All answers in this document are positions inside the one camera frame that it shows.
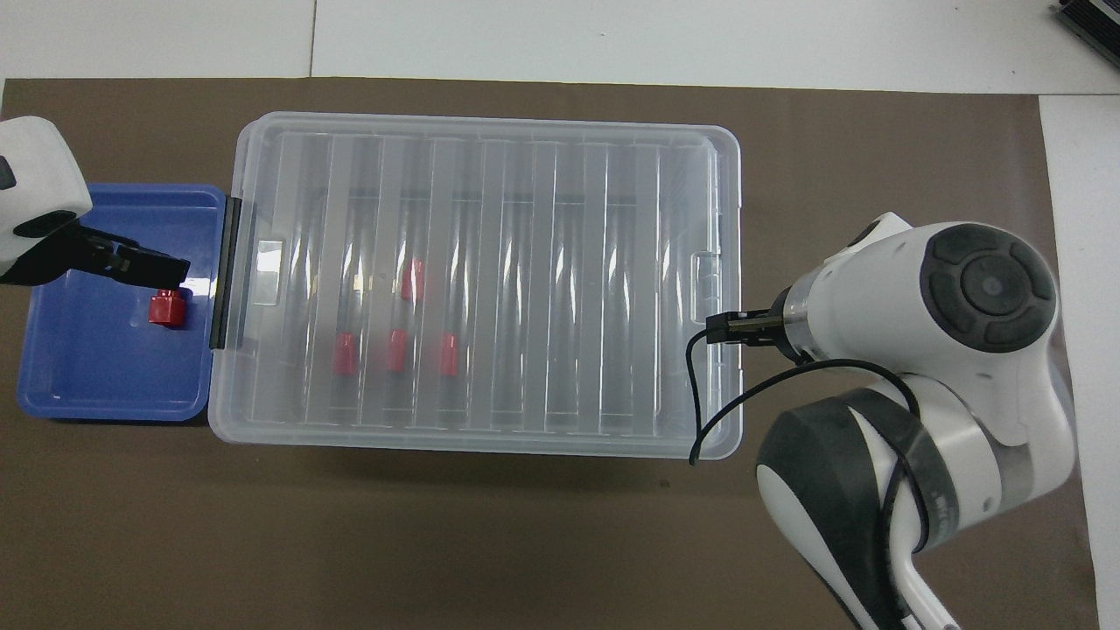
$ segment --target brown mat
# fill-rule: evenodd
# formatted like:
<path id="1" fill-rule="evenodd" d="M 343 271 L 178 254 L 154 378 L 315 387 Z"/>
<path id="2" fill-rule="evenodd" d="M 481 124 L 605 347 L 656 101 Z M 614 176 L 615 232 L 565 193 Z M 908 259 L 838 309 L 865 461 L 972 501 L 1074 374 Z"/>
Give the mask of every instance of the brown mat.
<path id="1" fill-rule="evenodd" d="M 979 220 L 1054 263 L 1034 96 L 385 80 L 9 80 L 90 182 L 228 188 L 272 110 L 713 123 L 743 145 L 747 305 L 892 210 Z M 753 463 L 821 374 L 747 408 L 722 462 L 234 446 L 16 405 L 27 289 L 0 287 L 0 627 L 844 628 Z M 747 378 L 781 368 L 746 354 Z M 965 628 L 1095 628 L 1080 479 L 920 556 Z"/>

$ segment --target blue plastic tray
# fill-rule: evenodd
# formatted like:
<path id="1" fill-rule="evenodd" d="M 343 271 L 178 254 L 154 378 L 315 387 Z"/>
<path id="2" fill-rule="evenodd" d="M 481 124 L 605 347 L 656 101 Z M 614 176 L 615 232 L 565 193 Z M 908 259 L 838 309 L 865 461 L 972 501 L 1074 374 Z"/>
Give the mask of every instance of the blue plastic tray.
<path id="1" fill-rule="evenodd" d="M 181 421 L 209 397 L 225 195 L 213 186 L 92 184 L 82 223 L 190 261 L 181 328 L 148 323 L 155 289 L 69 271 L 31 291 L 17 397 L 44 418 Z"/>

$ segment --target transparent lid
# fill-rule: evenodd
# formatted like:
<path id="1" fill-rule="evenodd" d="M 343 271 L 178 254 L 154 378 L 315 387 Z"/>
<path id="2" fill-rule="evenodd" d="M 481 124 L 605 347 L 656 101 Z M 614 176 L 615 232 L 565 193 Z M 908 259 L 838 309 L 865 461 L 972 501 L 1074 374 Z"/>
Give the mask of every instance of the transparent lid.
<path id="1" fill-rule="evenodd" d="M 739 304 L 725 129 L 273 112 L 233 195 L 221 437 L 688 456 L 685 341 Z M 738 352 L 697 360 L 715 411 Z"/>

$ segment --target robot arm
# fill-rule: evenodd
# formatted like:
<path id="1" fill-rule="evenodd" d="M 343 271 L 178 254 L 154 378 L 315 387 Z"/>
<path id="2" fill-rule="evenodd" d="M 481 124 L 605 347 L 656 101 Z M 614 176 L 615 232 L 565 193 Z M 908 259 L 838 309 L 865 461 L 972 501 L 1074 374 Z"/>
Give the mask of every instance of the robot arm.
<path id="1" fill-rule="evenodd" d="M 725 314 L 716 341 L 877 363 L 918 401 L 915 417 L 879 381 L 783 414 L 759 451 L 767 510 L 857 626 L 956 628 L 912 555 L 1068 476 L 1057 314 L 1053 276 L 1021 240 L 894 214 L 769 311 Z"/>
<path id="2" fill-rule="evenodd" d="M 69 147 L 49 121 L 0 122 L 0 282 L 41 285 L 69 269 L 172 289 L 190 262 L 82 225 L 93 207 Z"/>

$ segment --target red block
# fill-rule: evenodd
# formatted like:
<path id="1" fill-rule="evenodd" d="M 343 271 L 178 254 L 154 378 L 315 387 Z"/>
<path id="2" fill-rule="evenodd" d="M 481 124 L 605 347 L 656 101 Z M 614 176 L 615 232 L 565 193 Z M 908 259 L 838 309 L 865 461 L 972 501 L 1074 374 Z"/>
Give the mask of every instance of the red block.
<path id="1" fill-rule="evenodd" d="M 444 346 L 439 354 L 439 373 L 445 377 L 459 376 L 459 342 L 451 333 L 444 333 Z"/>
<path id="2" fill-rule="evenodd" d="M 160 326 L 178 327 L 187 316 L 187 300 L 178 289 L 159 289 L 148 303 L 148 322 Z"/>
<path id="3" fill-rule="evenodd" d="M 423 302 L 423 261 L 413 258 L 404 268 L 401 278 L 401 299 L 419 304 Z"/>
<path id="4" fill-rule="evenodd" d="M 334 372 L 349 376 L 357 371 L 357 346 L 354 345 L 352 333 L 338 333 L 335 336 Z"/>

